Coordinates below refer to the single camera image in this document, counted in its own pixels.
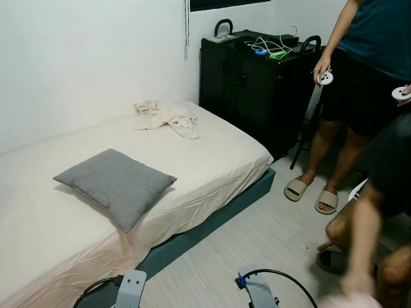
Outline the standing person's right hand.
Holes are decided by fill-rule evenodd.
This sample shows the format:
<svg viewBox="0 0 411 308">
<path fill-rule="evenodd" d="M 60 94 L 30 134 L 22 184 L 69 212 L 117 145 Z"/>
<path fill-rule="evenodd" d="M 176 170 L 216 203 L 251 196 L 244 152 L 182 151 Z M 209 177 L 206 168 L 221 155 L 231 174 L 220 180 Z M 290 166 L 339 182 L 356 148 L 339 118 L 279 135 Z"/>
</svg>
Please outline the standing person's right hand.
<svg viewBox="0 0 411 308">
<path fill-rule="evenodd" d="M 325 77 L 325 73 L 331 67 L 331 56 L 323 54 L 320 56 L 316 67 L 314 67 L 313 73 L 313 80 L 317 84 L 321 83 L 321 80 Z"/>
</svg>

